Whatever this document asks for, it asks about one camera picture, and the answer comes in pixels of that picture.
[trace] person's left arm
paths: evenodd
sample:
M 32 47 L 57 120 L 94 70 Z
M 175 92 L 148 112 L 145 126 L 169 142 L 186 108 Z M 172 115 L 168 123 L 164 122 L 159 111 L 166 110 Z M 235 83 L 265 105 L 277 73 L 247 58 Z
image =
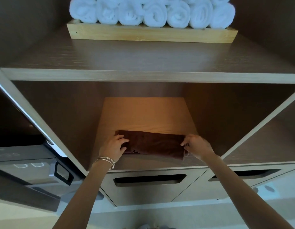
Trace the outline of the person's left arm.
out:
M 121 145 L 128 141 L 128 139 L 123 138 L 123 135 L 109 138 L 100 149 L 100 157 L 108 157 L 117 162 L 126 150 L 126 147 L 121 148 Z M 110 167 L 111 163 L 104 160 L 97 160 L 93 163 L 89 174 L 55 223 L 53 229 L 85 229 L 87 227 L 99 188 Z

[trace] person's left hand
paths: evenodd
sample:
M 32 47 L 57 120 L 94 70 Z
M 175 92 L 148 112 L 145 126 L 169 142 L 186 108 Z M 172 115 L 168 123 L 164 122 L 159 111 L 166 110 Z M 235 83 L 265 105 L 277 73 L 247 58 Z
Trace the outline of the person's left hand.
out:
M 121 148 L 121 145 L 125 142 L 129 142 L 129 139 L 123 138 L 124 135 L 111 136 L 100 148 L 100 157 L 108 157 L 115 162 L 119 161 L 122 154 L 125 152 L 126 147 Z

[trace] appliance handle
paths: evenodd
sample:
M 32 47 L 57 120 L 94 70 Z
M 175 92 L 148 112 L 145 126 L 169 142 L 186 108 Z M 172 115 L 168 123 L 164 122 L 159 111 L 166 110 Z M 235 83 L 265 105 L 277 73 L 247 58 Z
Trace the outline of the appliance handle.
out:
M 61 183 L 62 185 L 65 185 L 65 186 L 71 185 L 71 183 L 73 182 L 74 176 L 72 175 L 72 173 L 70 173 L 67 169 L 65 169 L 62 166 L 62 168 L 64 168 L 69 173 L 68 179 L 65 179 L 63 176 L 61 176 L 57 172 L 58 165 L 60 165 L 60 163 L 58 161 L 56 161 L 55 163 L 51 163 L 50 164 L 50 174 L 49 174 L 49 177 L 52 177 L 55 181 Z

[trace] person's right arm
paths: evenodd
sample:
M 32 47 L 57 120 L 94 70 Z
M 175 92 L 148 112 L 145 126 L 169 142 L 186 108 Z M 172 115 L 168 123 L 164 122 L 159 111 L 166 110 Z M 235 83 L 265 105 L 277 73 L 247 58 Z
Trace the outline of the person's right arm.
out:
M 205 139 L 189 134 L 181 146 L 209 166 L 250 229 L 293 229 L 213 152 Z

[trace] hand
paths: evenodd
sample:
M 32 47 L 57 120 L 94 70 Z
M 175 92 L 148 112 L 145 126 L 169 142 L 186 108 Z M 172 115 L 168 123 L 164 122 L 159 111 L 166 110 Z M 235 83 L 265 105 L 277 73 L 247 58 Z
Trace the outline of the hand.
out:
M 199 135 L 189 134 L 180 144 L 184 149 L 192 153 L 196 158 L 204 161 L 208 155 L 215 155 L 211 145 Z
M 121 148 L 121 145 L 125 142 L 129 142 L 129 139 L 125 139 L 123 137 L 124 135 L 116 135 L 108 138 L 100 148 L 100 157 L 108 157 L 113 159 L 115 162 L 119 161 L 120 157 L 126 150 L 126 147 Z

